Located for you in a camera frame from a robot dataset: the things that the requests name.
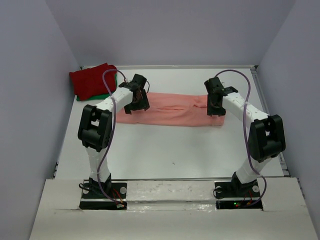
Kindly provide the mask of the salmon pink t-shirt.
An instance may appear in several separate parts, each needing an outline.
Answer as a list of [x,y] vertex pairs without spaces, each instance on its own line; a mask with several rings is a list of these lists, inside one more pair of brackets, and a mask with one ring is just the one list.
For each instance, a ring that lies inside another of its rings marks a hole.
[[222,126],[224,116],[207,115],[206,95],[172,93],[147,94],[150,108],[126,114],[122,109],[116,114],[120,124],[143,124],[177,127]]

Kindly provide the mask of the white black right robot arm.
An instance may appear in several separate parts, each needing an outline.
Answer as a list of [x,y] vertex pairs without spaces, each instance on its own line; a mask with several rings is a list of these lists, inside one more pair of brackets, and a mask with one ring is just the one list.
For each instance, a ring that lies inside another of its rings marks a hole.
[[286,148],[282,118],[269,115],[241,96],[234,87],[224,87],[216,76],[204,82],[207,90],[207,115],[223,117],[232,113],[243,124],[247,158],[233,173],[231,181],[217,182],[213,193],[217,199],[241,198],[258,189],[262,169]]

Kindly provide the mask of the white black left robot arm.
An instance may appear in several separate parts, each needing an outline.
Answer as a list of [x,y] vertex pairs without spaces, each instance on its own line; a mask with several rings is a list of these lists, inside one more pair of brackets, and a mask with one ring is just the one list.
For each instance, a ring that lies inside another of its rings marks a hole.
[[112,177],[107,154],[115,134],[117,113],[124,110],[130,115],[133,111],[146,111],[150,104],[145,89],[148,80],[144,76],[135,74],[131,81],[122,82],[111,92],[105,79],[106,74],[102,74],[102,82],[109,96],[96,105],[87,104],[83,108],[77,137],[89,159],[90,176],[86,190],[110,199]]

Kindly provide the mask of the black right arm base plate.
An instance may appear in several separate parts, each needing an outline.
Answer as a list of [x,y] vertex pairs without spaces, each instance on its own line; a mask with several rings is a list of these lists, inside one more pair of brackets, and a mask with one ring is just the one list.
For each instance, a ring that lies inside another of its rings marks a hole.
[[216,198],[215,207],[217,210],[237,209],[263,209],[258,182],[255,180],[243,189],[236,191],[231,181],[218,181],[214,183],[212,191]]

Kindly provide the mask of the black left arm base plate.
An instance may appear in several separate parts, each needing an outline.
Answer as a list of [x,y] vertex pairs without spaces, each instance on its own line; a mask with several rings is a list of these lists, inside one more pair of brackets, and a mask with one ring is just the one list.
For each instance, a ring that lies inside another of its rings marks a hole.
[[99,187],[90,187],[88,181],[80,183],[81,197],[79,208],[81,210],[126,210],[127,209],[127,188],[128,184],[124,181],[116,181],[111,185],[106,197]]

